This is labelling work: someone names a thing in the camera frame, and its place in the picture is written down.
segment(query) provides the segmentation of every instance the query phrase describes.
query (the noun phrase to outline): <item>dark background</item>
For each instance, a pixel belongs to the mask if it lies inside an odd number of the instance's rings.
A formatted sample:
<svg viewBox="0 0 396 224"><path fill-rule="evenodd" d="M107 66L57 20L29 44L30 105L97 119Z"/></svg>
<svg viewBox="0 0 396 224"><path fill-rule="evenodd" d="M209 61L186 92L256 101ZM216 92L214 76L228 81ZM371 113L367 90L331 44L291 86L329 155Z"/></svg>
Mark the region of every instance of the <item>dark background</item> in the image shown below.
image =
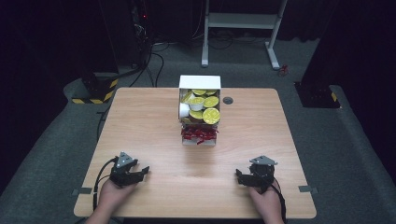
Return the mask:
<svg viewBox="0 0 396 224"><path fill-rule="evenodd" d="M243 9L259 13L261 10L271 12L279 4L277 0L265 2L263 5L263 1L258 0L251 3L212 0L211 6L215 11ZM393 88L396 83L396 32L391 13L394 3L388 0L348 0L340 1L338 6L337 3L290 0L278 39L298 37L307 41L322 37L307 69L314 72L305 74L306 81L320 87L335 84L343 88L375 152L395 180L396 128L391 110L395 108L396 95ZM97 1L91 1L91 4L92 7L86 8L99 8ZM155 12L149 18L153 32L190 41L189 36L199 23L200 5L201 1L197 0L150 4L149 10ZM65 18L73 15L73 11L62 1L3 2L0 10L1 91L5 100L3 110L6 111L1 117L0 190L3 191L35 141L67 104L63 87L81 76L74 58L77 55L73 52L82 55L91 52L79 48L70 50L65 35L69 34L65 30L69 21ZM100 11L81 15L86 16L81 18L83 21L91 20L92 15L103 20ZM83 23L77 22L77 28ZM175 27L179 28L179 33L173 30ZM103 41L90 32L85 37L90 35L87 45ZM109 36L109 33L104 32L103 36ZM94 69L94 66L89 68L91 72L95 72Z"/></svg>

